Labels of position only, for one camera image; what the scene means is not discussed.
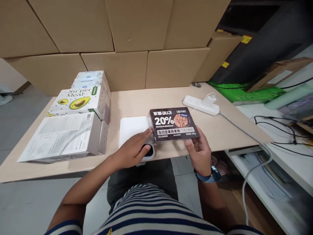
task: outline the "blue wristwatch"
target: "blue wristwatch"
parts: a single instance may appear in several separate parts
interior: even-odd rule
[[[218,172],[216,167],[211,166],[211,169],[212,169],[212,173],[209,176],[202,176],[202,175],[199,175],[195,170],[193,170],[193,171],[195,172],[197,179],[200,181],[203,181],[205,183],[213,183],[213,182],[217,182],[217,181],[221,180],[222,176]]]

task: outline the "black button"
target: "black button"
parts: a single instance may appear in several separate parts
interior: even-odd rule
[[[153,148],[152,146],[150,145],[150,150],[147,152],[147,154],[145,155],[145,157],[150,157],[153,155]]]

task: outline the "white device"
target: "white device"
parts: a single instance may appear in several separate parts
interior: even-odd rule
[[[149,128],[148,117],[124,117],[120,123],[119,148],[133,135],[144,132]],[[151,160],[155,156],[155,149],[151,138],[148,138],[144,145],[150,145],[151,149],[143,157],[142,161]]]
[[[217,114],[219,114],[219,106],[214,104],[214,102],[216,101],[215,94],[211,96],[210,94],[208,94],[204,100],[187,95],[183,99],[183,105],[197,109],[212,116],[216,116]]]

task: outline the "dark pants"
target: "dark pants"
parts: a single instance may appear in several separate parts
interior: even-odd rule
[[[128,189],[139,183],[151,183],[159,186],[172,198],[178,200],[177,187],[170,159],[147,162],[144,166],[133,166],[114,172],[108,183],[107,200],[114,205]]]

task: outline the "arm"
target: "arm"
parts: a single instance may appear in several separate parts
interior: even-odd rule
[[[185,141],[195,171],[202,176],[211,175],[211,149],[206,137],[197,126],[200,137]],[[236,221],[223,200],[217,184],[198,180],[203,219],[224,232],[230,231]]]
[[[83,225],[87,204],[112,173],[141,162],[150,149],[149,145],[145,145],[143,148],[142,146],[151,133],[152,129],[148,128],[145,132],[134,135],[116,153],[81,178],[64,196],[52,218],[48,231],[67,220],[78,220]]]

